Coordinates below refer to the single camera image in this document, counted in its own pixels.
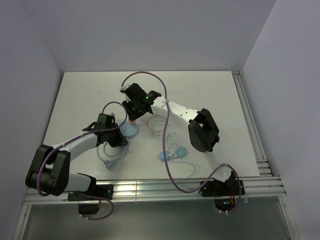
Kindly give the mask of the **round blue power strip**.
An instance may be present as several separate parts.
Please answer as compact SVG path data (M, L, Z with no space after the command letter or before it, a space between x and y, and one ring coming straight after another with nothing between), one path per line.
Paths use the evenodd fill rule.
M126 139L134 138L139 132L139 126L137 124L133 124L128 120L119 128L121 134Z

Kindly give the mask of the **orange pink charger plug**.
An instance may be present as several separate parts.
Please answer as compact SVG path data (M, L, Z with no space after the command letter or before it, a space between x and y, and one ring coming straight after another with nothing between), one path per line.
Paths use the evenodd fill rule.
M129 120L129 123L134 126L137 124L137 120Z

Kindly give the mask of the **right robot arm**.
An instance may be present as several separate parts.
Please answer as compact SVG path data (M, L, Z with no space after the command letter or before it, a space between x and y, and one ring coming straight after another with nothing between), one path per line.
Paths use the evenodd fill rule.
M214 150L220 140L219 128L209 110L203 108L195 110L184 107L168 100L167 92L164 95L156 91L146 93L137 83L121 86L120 92L125 94L122 103L126 108L129 119L134 121L146 113L153 115L166 114L162 132L162 150L166 150L166 131L170 117L182 126L187 127L191 145L199 152L206 153Z

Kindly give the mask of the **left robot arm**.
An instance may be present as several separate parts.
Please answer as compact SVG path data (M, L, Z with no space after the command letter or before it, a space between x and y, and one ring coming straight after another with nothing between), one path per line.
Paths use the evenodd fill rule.
M79 191L86 200L96 197L95 178L85 174L71 174L71 162L83 153L108 143L117 148L128 145L115 116L100 113L97 121L84 128L80 135L53 146L40 145L25 178L25 185L41 196L59 196Z

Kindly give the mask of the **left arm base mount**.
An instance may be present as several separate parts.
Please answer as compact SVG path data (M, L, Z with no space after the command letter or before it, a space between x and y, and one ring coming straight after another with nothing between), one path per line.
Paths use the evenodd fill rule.
M115 209L115 205L112 202L113 193L113 184L95 185L92 189L85 192L69 192L67 201L78 202L77 206L80 217L92 221L102 220L109 217ZM107 202L111 205L109 213L104 216L94 217L99 212L102 202Z

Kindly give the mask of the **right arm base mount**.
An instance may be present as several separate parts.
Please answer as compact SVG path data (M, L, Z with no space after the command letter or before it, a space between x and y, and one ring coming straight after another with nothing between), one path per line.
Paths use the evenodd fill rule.
M225 182L210 180L199 190L202 197L212 197L218 212L226 215L236 208L238 201L245 193L243 181L233 176Z

